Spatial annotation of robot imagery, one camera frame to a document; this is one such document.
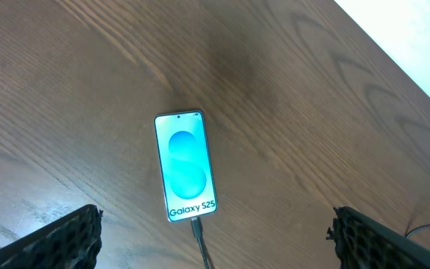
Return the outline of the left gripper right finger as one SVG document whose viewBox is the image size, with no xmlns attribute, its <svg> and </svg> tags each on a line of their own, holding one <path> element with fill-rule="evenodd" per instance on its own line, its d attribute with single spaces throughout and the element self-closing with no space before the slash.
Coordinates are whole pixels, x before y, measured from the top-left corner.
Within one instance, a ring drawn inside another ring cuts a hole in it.
<svg viewBox="0 0 430 269">
<path fill-rule="evenodd" d="M 430 250 L 348 206 L 334 212 L 326 238 L 343 269 L 430 269 Z"/>
</svg>

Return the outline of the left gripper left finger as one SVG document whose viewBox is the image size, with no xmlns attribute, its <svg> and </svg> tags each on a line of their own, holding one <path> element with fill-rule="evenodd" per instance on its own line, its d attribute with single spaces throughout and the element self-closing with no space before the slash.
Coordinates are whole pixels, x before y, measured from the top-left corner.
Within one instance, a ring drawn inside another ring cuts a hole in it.
<svg viewBox="0 0 430 269">
<path fill-rule="evenodd" d="M 94 269 L 103 211 L 85 205 L 0 249 L 0 269 Z"/>
</svg>

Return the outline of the teal screen smartphone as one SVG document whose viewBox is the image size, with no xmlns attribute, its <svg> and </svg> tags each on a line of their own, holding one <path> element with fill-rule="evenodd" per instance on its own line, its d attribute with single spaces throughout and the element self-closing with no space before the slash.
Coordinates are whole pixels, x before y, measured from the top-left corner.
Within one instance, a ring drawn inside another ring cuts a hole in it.
<svg viewBox="0 0 430 269">
<path fill-rule="evenodd" d="M 214 213 L 218 201 L 203 113 L 159 114 L 154 127 L 168 221 Z"/>
</svg>

